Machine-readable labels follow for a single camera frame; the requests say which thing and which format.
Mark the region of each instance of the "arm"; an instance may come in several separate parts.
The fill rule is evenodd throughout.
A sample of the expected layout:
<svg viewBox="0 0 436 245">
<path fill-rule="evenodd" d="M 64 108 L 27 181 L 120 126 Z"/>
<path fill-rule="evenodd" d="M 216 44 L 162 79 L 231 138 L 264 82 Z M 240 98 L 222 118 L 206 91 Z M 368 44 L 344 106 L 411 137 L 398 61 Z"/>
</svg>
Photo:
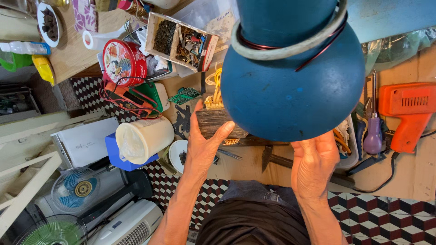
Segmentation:
<svg viewBox="0 0 436 245">
<path fill-rule="evenodd" d="M 339 162 L 333 132 L 291 144 L 295 151 L 291 186 L 311 243 L 348 244 L 327 201 L 327 184 Z"/>
<path fill-rule="evenodd" d="M 151 238 L 150 245 L 185 245 L 189 223 L 197 194 L 206 180 L 208 169 L 218 146 L 235 127 L 234 122 L 226 122 L 215 135 L 206 140 L 198 128 L 195 112 L 203 106 L 200 100 L 191 116 L 191 129 L 184 172 L 171 197 L 160 225 Z"/>
</svg>

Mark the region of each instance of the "blue plastic box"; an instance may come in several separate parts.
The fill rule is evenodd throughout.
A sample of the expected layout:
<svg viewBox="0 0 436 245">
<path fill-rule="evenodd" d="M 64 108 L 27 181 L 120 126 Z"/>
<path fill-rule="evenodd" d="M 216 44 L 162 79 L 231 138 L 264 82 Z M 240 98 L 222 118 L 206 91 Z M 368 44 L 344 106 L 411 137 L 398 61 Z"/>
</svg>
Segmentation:
<svg viewBox="0 0 436 245">
<path fill-rule="evenodd" d="M 113 166 L 116 166 L 116 167 L 118 167 L 122 170 L 125 170 L 125 171 L 130 172 L 132 170 L 137 169 L 140 166 L 144 166 L 146 164 L 153 162 L 154 160 L 159 159 L 158 155 L 154 154 L 142 165 L 133 164 L 129 161 L 123 162 L 123 160 L 121 160 L 119 158 L 119 148 L 118 148 L 118 145 L 116 144 L 115 133 L 113 133 L 109 136 L 106 136 L 105 142 L 106 142 L 106 150 L 108 151 L 110 163 Z"/>
</svg>

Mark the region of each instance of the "circuit board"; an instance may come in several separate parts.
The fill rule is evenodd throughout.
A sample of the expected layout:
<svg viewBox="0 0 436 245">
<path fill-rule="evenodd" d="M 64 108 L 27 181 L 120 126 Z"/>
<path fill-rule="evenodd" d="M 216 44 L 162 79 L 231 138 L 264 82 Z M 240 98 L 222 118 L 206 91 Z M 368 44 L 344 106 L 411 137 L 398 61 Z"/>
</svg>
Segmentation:
<svg viewBox="0 0 436 245">
<path fill-rule="evenodd" d="M 178 105 L 182 105 L 199 95 L 201 95 L 199 91 L 189 87 L 179 92 L 178 94 L 174 95 L 173 97 L 169 98 L 168 100 Z"/>
</svg>

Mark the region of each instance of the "orange heat gun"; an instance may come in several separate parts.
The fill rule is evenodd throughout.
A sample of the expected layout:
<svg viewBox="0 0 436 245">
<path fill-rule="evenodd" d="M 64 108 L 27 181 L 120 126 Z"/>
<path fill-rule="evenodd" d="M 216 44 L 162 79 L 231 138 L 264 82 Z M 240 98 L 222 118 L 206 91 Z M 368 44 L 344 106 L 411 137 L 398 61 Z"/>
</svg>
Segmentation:
<svg viewBox="0 0 436 245">
<path fill-rule="evenodd" d="M 436 83 L 413 82 L 385 85 L 379 90 L 378 111 L 399 117 L 401 123 L 392 138 L 391 149 L 399 153 L 415 153 L 430 117 L 436 112 Z"/>
</svg>

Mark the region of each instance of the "black shirt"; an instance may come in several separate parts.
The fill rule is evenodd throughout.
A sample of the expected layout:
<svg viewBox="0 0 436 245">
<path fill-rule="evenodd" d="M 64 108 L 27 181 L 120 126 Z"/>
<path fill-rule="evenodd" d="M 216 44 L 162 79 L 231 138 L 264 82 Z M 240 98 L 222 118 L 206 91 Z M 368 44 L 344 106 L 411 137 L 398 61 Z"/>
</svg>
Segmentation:
<svg viewBox="0 0 436 245">
<path fill-rule="evenodd" d="M 268 200 L 218 202 L 201 225 L 196 245 L 310 244 L 301 213 Z"/>
</svg>

